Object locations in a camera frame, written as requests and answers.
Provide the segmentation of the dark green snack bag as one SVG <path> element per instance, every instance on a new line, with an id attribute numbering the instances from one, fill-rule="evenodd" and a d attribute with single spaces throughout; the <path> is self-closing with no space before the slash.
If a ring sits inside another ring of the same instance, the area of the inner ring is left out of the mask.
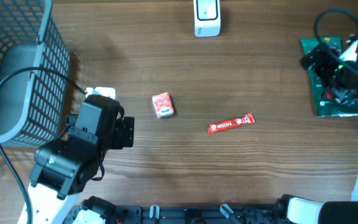
<path id="1" fill-rule="evenodd" d="M 340 54 L 343 52 L 342 40 L 338 36 L 322 37 L 330 48 L 336 49 Z M 314 38 L 300 39 L 301 46 L 305 55 L 310 53 L 319 42 Z M 321 79 L 312 71 L 311 66 L 308 68 L 308 74 L 311 83 L 311 93 L 313 95 L 313 103 L 318 117 L 350 117 L 358 116 L 358 105 L 356 101 L 347 101 L 340 105 L 330 94 L 324 89 Z"/>

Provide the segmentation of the small red white candy pack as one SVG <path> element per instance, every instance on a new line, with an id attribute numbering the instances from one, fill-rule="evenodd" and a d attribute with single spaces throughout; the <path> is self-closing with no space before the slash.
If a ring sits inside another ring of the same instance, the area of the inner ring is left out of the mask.
<path id="1" fill-rule="evenodd" d="M 152 104 L 158 119 L 174 114 L 173 104 L 168 92 L 153 95 Z"/>

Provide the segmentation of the red coffee stick sachet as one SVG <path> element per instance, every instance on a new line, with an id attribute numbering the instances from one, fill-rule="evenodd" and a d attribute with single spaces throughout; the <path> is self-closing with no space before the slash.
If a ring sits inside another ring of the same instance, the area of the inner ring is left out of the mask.
<path id="1" fill-rule="evenodd" d="M 255 123 L 255 119 L 253 114 L 248 113 L 239 118 L 233 118 L 225 121 L 220 121 L 218 123 L 208 124 L 207 132 L 208 134 L 215 134 L 228 129 L 238 128 L 246 124 L 254 124 L 254 123 Z"/>

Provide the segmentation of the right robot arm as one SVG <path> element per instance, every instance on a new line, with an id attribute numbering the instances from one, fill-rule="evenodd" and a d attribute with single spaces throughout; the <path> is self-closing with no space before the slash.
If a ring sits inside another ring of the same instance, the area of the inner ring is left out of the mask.
<path id="1" fill-rule="evenodd" d="M 339 90 L 350 91 L 358 101 L 358 36 L 350 42 L 342 55 L 320 42 L 301 65 L 312 68 L 334 96 Z M 358 223 L 358 175 L 350 201 L 321 203 L 284 195 L 277 207 L 283 209 L 278 220 L 285 223 Z"/>

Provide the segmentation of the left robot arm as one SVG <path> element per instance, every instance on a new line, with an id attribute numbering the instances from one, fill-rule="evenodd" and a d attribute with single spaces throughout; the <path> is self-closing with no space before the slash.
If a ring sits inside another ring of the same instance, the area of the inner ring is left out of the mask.
<path id="1" fill-rule="evenodd" d="M 67 139 L 41 145 L 34 156 L 28 194 L 19 223 L 62 223 L 87 181 L 99 181 L 110 149 L 132 147 L 134 122 L 112 98 L 90 95 L 78 114 L 66 117 Z"/>

